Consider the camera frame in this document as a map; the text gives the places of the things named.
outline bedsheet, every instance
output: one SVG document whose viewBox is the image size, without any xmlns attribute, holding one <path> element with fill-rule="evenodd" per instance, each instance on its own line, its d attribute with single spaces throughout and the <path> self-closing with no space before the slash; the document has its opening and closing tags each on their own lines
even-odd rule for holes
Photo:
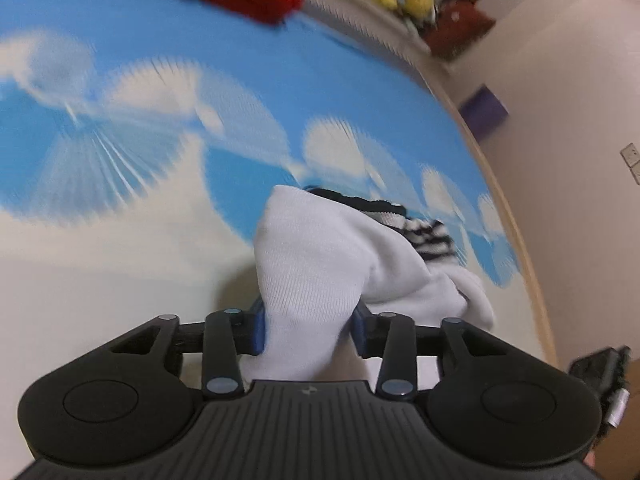
<svg viewBox="0 0 640 480">
<path fill-rule="evenodd" d="M 443 221 L 497 335 L 542 355 L 522 276 L 456 123 L 357 44 L 196 0 L 0 0 L 0 475 L 24 466 L 20 394 L 163 312 L 257 295 L 276 184 Z M 186 371 L 189 371 L 187 360 Z"/>
</svg>

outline wall outlet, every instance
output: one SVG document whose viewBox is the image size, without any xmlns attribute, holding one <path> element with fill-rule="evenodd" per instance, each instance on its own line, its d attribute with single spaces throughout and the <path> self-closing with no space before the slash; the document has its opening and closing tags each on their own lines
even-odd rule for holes
<svg viewBox="0 0 640 480">
<path fill-rule="evenodd" d="M 634 176 L 634 179 L 636 180 L 636 184 L 640 186 L 640 162 L 638 162 L 637 164 L 634 164 L 631 167 L 631 174 Z"/>
<path fill-rule="evenodd" d="M 640 162 L 640 153 L 638 153 L 633 143 L 622 148 L 620 155 L 622 155 L 622 158 L 625 159 L 626 164 L 630 168 Z"/>
</svg>

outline wooden bed frame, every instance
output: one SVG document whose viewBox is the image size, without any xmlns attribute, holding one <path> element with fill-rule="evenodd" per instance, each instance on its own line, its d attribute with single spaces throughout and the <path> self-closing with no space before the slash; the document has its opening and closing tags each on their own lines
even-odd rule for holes
<svg viewBox="0 0 640 480">
<path fill-rule="evenodd" d="M 546 362 L 557 367 L 558 357 L 542 291 L 522 235 L 488 161 L 440 84 L 440 78 L 446 72 L 430 56 L 428 46 L 401 21 L 367 0 L 305 0 L 303 12 L 359 42 L 366 50 L 425 86 L 454 118 L 484 175 L 506 235 L 518 257 Z"/>
</svg>

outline blue sky print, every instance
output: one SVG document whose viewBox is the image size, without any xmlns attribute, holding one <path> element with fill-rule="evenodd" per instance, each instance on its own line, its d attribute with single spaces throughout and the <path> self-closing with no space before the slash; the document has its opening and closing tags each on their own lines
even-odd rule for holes
<svg viewBox="0 0 640 480">
<path fill-rule="evenodd" d="M 303 16 L 274 28 L 193 0 L 5 3 L 0 206 L 15 217 L 72 224 L 144 200 L 197 136 L 211 205 L 248 242 L 274 185 L 325 186 L 441 219 L 497 285 L 518 272 L 442 106 Z"/>
</svg>

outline screw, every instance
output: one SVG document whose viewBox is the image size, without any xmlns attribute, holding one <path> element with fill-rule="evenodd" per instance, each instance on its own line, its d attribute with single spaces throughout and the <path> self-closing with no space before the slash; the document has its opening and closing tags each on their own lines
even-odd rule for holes
<svg viewBox="0 0 640 480">
<path fill-rule="evenodd" d="M 225 314 L 229 315 L 229 321 L 231 322 L 231 325 L 242 325 L 242 320 L 244 320 L 244 313 L 239 308 L 227 308 L 225 309 Z"/>
<path fill-rule="evenodd" d="M 414 386 L 404 379 L 389 379 L 382 383 L 382 391 L 396 397 L 410 394 L 413 390 Z"/>
<path fill-rule="evenodd" d="M 231 377 L 216 377 L 207 382 L 207 390 L 212 394 L 230 394 L 238 389 L 238 382 Z"/>
</svg>

